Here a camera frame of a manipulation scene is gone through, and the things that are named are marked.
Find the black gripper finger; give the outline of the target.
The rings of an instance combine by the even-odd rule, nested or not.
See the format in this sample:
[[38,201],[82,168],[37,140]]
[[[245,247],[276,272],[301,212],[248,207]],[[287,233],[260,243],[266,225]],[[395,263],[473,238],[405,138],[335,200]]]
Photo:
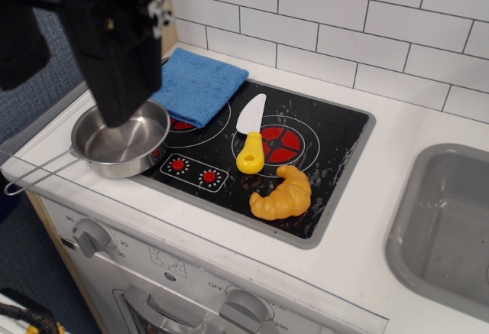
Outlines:
[[13,90],[42,70],[50,51],[32,8],[1,3],[1,89]]
[[144,40],[113,57],[82,55],[78,62],[110,128],[128,121],[162,85],[160,40]]

